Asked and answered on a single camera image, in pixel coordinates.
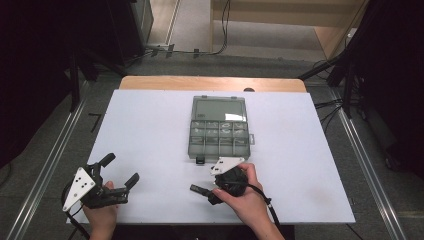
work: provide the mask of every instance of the floor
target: floor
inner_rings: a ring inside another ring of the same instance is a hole
[[[210,48],[208,2],[208,0],[151,0],[156,15],[149,46],[166,49],[174,44],[174,50],[208,51]],[[221,23],[215,22],[214,27],[217,34],[213,50],[217,51],[222,46]],[[225,72],[228,76],[278,77],[281,69],[289,72],[291,68],[300,65],[302,69],[310,69],[314,63],[325,59],[311,27],[233,22],[228,26],[227,49],[220,56],[193,63],[193,58],[190,56],[175,56],[168,59],[159,54],[157,57],[134,64],[130,72],[134,75],[219,75]],[[247,64],[252,63],[258,67],[246,68]],[[216,66],[205,70],[205,64]],[[325,78],[326,75],[325,72],[320,73],[320,77]],[[72,136],[82,137],[67,136],[69,138],[67,146],[56,145],[57,136],[61,135],[63,126],[72,117],[67,111],[70,99],[66,99],[40,128],[24,153],[13,161],[13,165],[0,170],[0,182],[4,182],[0,185],[0,206],[2,206],[0,225],[5,226],[0,230],[0,239],[6,239],[10,234],[9,231],[15,223],[14,219],[18,220],[19,211],[33,211],[35,214],[30,215],[29,219],[22,220],[23,227],[14,232],[18,237],[10,239],[63,239],[69,236],[72,227],[63,224],[65,221],[63,213],[55,210],[61,209],[57,196],[60,196],[62,186],[68,181],[68,177],[64,176],[69,176],[70,169],[84,164],[89,156],[101,125],[100,122],[99,126],[95,127],[96,117],[90,114],[105,112],[113,89],[119,86],[117,79],[119,80],[119,77],[116,75],[106,72],[98,83],[87,83],[87,86],[83,86],[82,92],[88,89],[85,107],[79,113],[78,124],[70,126]],[[337,94],[338,90],[328,88],[319,77],[307,81],[306,86],[314,102],[329,101],[337,97],[334,94],[335,92]],[[323,117],[330,110],[320,110],[318,115]],[[353,128],[346,127],[351,123]],[[298,225],[296,239],[424,239],[424,181],[409,172],[394,172],[387,169],[384,153],[378,148],[378,142],[367,123],[356,112],[353,114],[353,119],[348,121],[344,120],[343,114],[336,116],[329,126],[327,133],[329,146],[351,201],[357,224]],[[362,146],[362,150],[352,147],[352,144],[358,141],[355,142],[354,137],[348,134],[349,129],[354,129],[360,136],[359,145]],[[50,150],[55,148],[59,149],[59,155],[51,156]],[[370,161],[368,165],[366,162],[363,163],[363,158]],[[39,189],[35,188],[37,186],[34,184],[40,180],[39,173],[47,171],[44,165],[46,159],[51,161],[49,166],[56,170],[42,179],[49,183],[45,189],[41,189],[44,195],[40,199],[29,199],[34,204],[22,208],[23,202],[31,196],[31,191]],[[369,179],[367,172],[370,171],[370,167],[377,178]],[[379,192],[375,191],[376,185],[381,187],[383,197],[387,198],[387,201],[379,199]],[[386,208],[387,206],[393,208],[396,218],[390,219],[390,213],[387,215],[385,212],[390,209]],[[400,226],[401,232],[390,230],[393,228],[390,224]],[[196,231],[193,232],[191,228],[176,230],[183,236],[182,239],[191,240],[205,236],[216,229]]]

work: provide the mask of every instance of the white bracket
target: white bracket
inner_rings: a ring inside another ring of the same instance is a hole
[[[211,175],[224,174],[244,161],[246,160],[242,157],[219,157],[218,162],[211,170]]]
[[[84,195],[87,194],[95,185],[96,183],[90,175],[88,175],[84,168],[78,168],[62,210],[64,212],[69,211],[71,207],[84,197]]]

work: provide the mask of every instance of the human hand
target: human hand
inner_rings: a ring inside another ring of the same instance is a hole
[[[238,167],[245,171],[249,184],[263,191],[262,185],[257,179],[254,164],[241,163]],[[278,228],[271,222],[263,197],[251,187],[247,187],[240,197],[233,197],[219,188],[213,189],[212,192],[227,203],[259,239],[284,239]]]
[[[113,189],[113,182],[107,182],[105,187]],[[92,229],[90,240],[111,239],[116,226],[118,205],[110,205],[96,209],[90,209],[83,206],[83,210]]]

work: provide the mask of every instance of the hand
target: hand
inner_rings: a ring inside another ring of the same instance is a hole
[[[263,190],[256,177],[255,165],[241,163],[238,167],[246,172],[249,184]],[[240,197],[233,197],[219,188],[213,189],[212,192],[227,203],[259,239],[284,239],[278,228],[271,222],[263,197],[252,188],[247,187]]]
[[[105,187],[113,189],[113,182],[107,182]],[[83,206],[83,210],[92,229],[90,240],[111,239],[116,226],[118,205],[111,205],[97,209],[90,209]]]

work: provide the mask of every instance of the white tabletop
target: white tabletop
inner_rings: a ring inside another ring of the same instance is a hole
[[[238,224],[226,204],[212,206],[189,190],[212,189],[212,163],[198,166],[187,154],[193,96],[237,96],[246,101],[255,136],[248,162],[281,223],[355,222],[308,93],[115,90],[88,163],[113,152],[102,169],[115,187],[135,172],[140,181],[121,205],[128,224]],[[75,216],[87,223],[83,213]]]

